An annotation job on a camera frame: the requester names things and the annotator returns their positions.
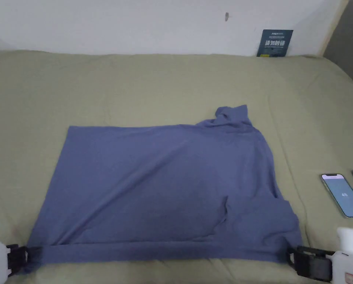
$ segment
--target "phone screen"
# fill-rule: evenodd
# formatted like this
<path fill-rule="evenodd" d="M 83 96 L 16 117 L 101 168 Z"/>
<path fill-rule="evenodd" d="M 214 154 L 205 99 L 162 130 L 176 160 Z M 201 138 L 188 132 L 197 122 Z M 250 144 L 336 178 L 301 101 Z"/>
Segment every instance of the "phone screen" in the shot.
<path fill-rule="evenodd" d="M 353 190 L 343 175 L 322 175 L 323 182 L 327 185 L 334 199 L 347 217 L 353 217 Z"/>

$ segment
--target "blue card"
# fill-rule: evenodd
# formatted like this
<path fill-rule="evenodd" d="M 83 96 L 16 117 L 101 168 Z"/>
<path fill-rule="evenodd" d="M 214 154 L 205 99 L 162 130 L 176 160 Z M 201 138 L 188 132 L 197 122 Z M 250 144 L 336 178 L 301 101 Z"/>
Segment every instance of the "blue card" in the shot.
<path fill-rule="evenodd" d="M 293 30 L 263 30 L 257 57 L 284 57 Z"/>

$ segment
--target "white wall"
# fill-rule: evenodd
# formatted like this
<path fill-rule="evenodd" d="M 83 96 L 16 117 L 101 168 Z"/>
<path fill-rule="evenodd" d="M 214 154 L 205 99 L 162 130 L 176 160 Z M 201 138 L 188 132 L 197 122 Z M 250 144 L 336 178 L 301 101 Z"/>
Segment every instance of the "white wall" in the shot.
<path fill-rule="evenodd" d="M 319 54 L 344 0 L 0 0 L 0 49 L 252 56 L 263 29 Z M 225 13 L 229 20 L 225 22 Z"/>

